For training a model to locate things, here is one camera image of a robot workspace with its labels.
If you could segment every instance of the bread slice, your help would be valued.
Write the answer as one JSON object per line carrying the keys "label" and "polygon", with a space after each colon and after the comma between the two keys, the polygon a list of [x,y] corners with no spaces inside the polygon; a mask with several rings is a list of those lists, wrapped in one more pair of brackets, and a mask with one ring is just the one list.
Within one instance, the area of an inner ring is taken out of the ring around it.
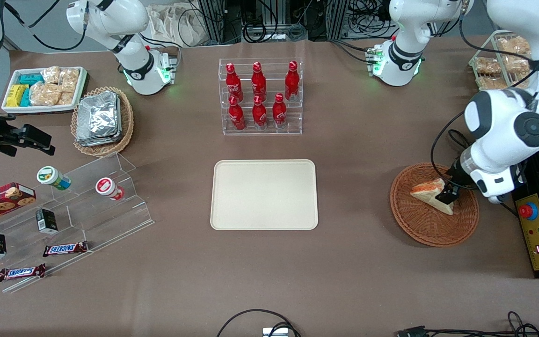
{"label": "bread slice", "polygon": [[411,195],[424,203],[431,205],[442,213],[453,215],[453,203],[447,205],[441,201],[436,200],[436,196],[442,192],[445,183],[442,178],[434,179],[420,183],[417,186],[411,188]]}

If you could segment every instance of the snickers bar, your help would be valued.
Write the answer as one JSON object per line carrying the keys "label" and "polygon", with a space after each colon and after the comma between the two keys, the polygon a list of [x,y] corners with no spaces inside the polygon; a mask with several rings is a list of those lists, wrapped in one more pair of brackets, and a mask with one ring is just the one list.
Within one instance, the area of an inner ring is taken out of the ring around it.
{"label": "snickers bar", "polygon": [[11,279],[24,278],[24,277],[44,277],[45,276],[45,264],[41,264],[37,267],[20,268],[20,269],[1,269],[0,282],[9,281]]}
{"label": "snickers bar", "polygon": [[81,253],[86,252],[88,250],[88,246],[86,241],[81,241],[78,243],[67,243],[65,245],[57,245],[57,246],[45,246],[45,252],[43,253],[43,257],[47,257],[49,255],[61,255],[61,254],[72,254],[72,253]]}

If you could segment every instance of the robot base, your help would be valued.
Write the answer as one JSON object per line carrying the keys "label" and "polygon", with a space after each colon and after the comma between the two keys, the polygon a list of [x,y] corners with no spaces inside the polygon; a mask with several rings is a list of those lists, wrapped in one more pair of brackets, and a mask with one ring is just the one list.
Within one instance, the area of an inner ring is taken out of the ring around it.
{"label": "robot base", "polygon": [[175,70],[169,70],[170,68],[175,69],[175,65],[168,62],[168,54],[160,53],[155,49],[149,51],[153,56],[153,67],[148,73],[144,76],[143,79],[135,81],[131,79],[126,72],[126,79],[128,79],[128,84],[131,85],[134,90],[141,95],[152,95],[159,90],[163,89],[164,86],[169,85],[174,82]]}
{"label": "robot base", "polygon": [[392,42],[392,40],[385,41],[365,52],[365,59],[370,62],[367,65],[367,70],[370,76],[378,77],[387,85],[403,86],[411,82],[413,76],[417,75],[421,60],[415,63],[415,65],[408,63],[409,68],[407,70],[401,70],[389,54]]}

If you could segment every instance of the yellow control panel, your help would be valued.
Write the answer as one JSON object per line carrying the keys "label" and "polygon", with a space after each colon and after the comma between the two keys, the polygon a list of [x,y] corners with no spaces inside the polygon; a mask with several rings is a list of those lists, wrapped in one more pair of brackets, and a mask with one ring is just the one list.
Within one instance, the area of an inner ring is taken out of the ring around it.
{"label": "yellow control panel", "polygon": [[539,271],[539,199],[537,194],[515,202],[519,212],[525,243],[530,252],[532,268]]}

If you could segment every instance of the white tray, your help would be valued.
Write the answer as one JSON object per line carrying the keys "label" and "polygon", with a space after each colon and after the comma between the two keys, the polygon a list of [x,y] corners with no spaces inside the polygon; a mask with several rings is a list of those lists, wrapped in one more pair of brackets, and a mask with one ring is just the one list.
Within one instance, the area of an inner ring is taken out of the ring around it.
{"label": "white tray", "polygon": [[50,107],[44,106],[44,107],[7,107],[6,106],[6,100],[7,96],[9,94],[9,90],[11,90],[11,86],[18,84],[18,79],[20,75],[26,75],[26,74],[36,74],[40,73],[41,70],[44,68],[34,68],[34,69],[19,69],[14,70],[14,73],[11,75],[11,79],[8,83],[8,88],[6,90],[6,96],[4,96],[3,102],[1,102],[1,109],[7,113],[12,113],[16,115],[32,115],[32,114],[38,114],[38,113],[52,113],[56,111],[67,111],[67,110],[73,110],[76,105],[79,104],[80,97],[82,96],[82,90],[84,88],[84,83],[86,81],[86,75],[87,71],[81,67],[81,66],[63,66],[60,68],[70,68],[70,69],[78,69],[80,71],[79,74],[79,81],[76,83],[76,89],[74,90],[74,97],[72,99],[71,104],[65,104],[65,105],[52,105]]}
{"label": "white tray", "polygon": [[311,160],[222,160],[213,174],[216,230],[312,230],[317,226]]}

